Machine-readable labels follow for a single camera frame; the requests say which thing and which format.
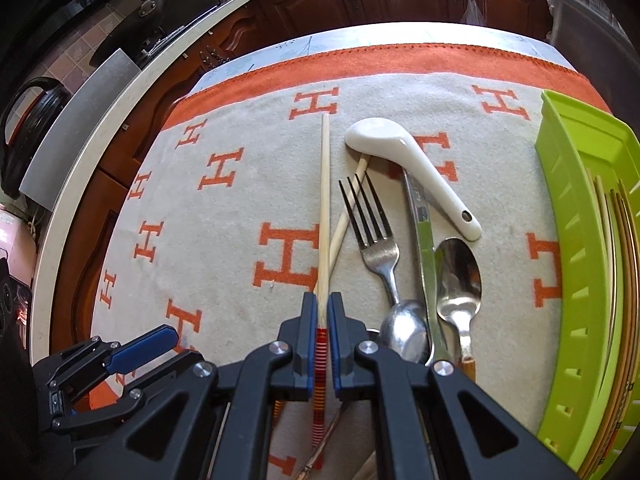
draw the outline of metal fork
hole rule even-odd
[[[340,185],[340,191],[342,192],[342,198],[344,199],[344,203],[347,206],[347,211],[349,213],[349,218],[351,220],[351,226],[353,227],[353,232],[358,239],[358,245],[360,247],[360,254],[362,255],[362,260],[364,261],[365,266],[371,272],[375,272],[380,278],[382,278],[383,283],[385,284],[386,293],[389,296],[389,301],[391,305],[395,305],[399,303],[400,297],[398,295],[398,288],[396,287],[396,276],[394,274],[394,269],[398,264],[398,260],[400,258],[400,249],[398,248],[398,244],[394,240],[393,233],[391,232],[391,226],[389,225],[388,220],[386,219],[385,211],[382,209],[382,204],[380,203],[380,199],[378,198],[378,194],[371,183],[371,179],[367,173],[364,174],[367,182],[369,183],[369,190],[373,196],[373,200],[376,203],[376,208],[378,209],[378,214],[380,215],[380,220],[382,221],[382,226],[385,230],[385,234],[382,234],[380,230],[380,226],[378,225],[378,220],[373,213],[373,209],[365,193],[362,188],[362,183],[358,175],[356,175],[356,180],[358,182],[358,186],[360,187],[360,193],[364,200],[365,207],[369,213],[370,222],[373,227],[373,231],[376,235],[376,239],[373,239],[371,235],[371,229],[369,229],[369,223],[367,222],[367,218],[364,215],[364,211],[362,210],[362,206],[360,205],[360,200],[356,198],[355,206],[358,209],[358,214],[360,216],[360,222],[362,224],[362,228],[364,229],[365,236],[367,242],[362,238],[362,234],[360,233],[360,228],[358,227],[358,223],[356,222],[356,217],[350,207],[349,200],[347,199],[347,194],[344,192],[344,187],[342,186],[342,182],[338,182]],[[351,192],[354,197],[357,197],[355,190],[353,189],[353,184],[351,183],[351,179],[347,177],[347,182],[349,183],[349,187],[351,188]]]

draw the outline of green basket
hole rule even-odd
[[[636,192],[640,145],[631,129],[610,114],[557,92],[543,91],[542,97],[543,120],[536,149],[556,216],[562,323],[556,373],[538,438],[577,470],[602,421],[620,346],[617,323],[606,362],[606,250],[584,168],[594,176],[599,174],[607,190],[617,189],[622,179],[631,192],[635,213],[640,209],[640,192]],[[634,221],[640,227],[638,217],[634,216]],[[620,254],[618,248],[618,314],[622,310]],[[640,397],[634,393],[633,399]],[[629,415],[632,413],[640,415],[640,410],[628,410]]]

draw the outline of knife blade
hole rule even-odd
[[[431,228],[431,218],[429,207],[425,197],[424,188],[418,183],[407,170],[402,170],[404,174],[404,186],[406,188],[411,216],[414,221],[415,241],[418,248],[418,262],[420,269],[420,281],[424,293],[425,304],[427,306],[426,322],[429,329],[431,353],[425,365],[433,362],[445,360],[453,362],[451,354],[447,349],[447,343],[442,334],[438,311],[436,308],[438,295],[438,276],[436,272],[435,248],[433,246],[433,229]]]

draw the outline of pink appliance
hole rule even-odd
[[[26,346],[31,285],[36,267],[36,242],[21,219],[0,205],[0,323],[15,316]]]

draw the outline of fork tines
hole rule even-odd
[[[349,187],[351,188],[351,193],[353,193],[353,196],[356,197],[355,199],[355,206],[358,209],[358,214],[360,216],[360,223],[362,224],[362,228],[364,229],[365,232],[365,236],[367,238],[367,243],[364,242],[364,240],[362,239],[362,234],[360,233],[360,228],[358,226],[358,222],[356,221],[356,217],[353,214],[353,210],[350,207],[349,204],[349,200],[347,198],[347,194],[344,192],[344,187],[342,186],[342,182],[338,181],[338,184],[340,185],[340,191],[342,192],[342,198],[344,199],[344,204],[347,207],[347,211],[349,213],[349,218],[351,220],[351,226],[353,227],[353,232],[356,235],[356,238],[358,239],[358,245],[360,246],[360,249],[365,249],[367,247],[372,246],[375,242],[382,240],[384,238],[391,238],[393,236],[393,233],[391,232],[391,227],[389,225],[389,222],[386,219],[386,215],[385,215],[385,210],[382,209],[382,204],[380,203],[380,199],[378,198],[378,194],[376,193],[376,190],[373,187],[373,183],[371,182],[371,179],[369,178],[369,174],[365,172],[364,174],[365,178],[367,179],[367,183],[369,184],[369,190],[371,192],[371,195],[373,197],[373,202],[376,203],[376,208],[378,210],[378,215],[380,216],[380,220],[382,222],[382,227],[385,230],[385,234],[382,234],[382,231],[380,230],[380,226],[378,224],[378,220],[376,219],[376,215],[373,212],[373,208],[371,207],[371,203],[369,202],[369,198],[367,197],[367,193],[364,191],[363,187],[362,187],[362,183],[358,177],[358,175],[355,175],[356,181],[358,183],[358,188],[360,189],[360,196],[362,197],[362,199],[364,200],[364,204],[365,207],[367,208],[367,212],[369,213],[369,218],[370,218],[370,222],[371,225],[373,227],[373,231],[376,235],[376,238],[373,239],[373,236],[371,235],[371,230],[369,229],[369,223],[367,222],[367,218],[364,214],[364,211],[362,210],[362,206],[360,205],[360,198],[356,195],[356,191],[353,187],[353,184],[351,183],[351,179],[349,177],[347,177],[347,182],[349,183]]]

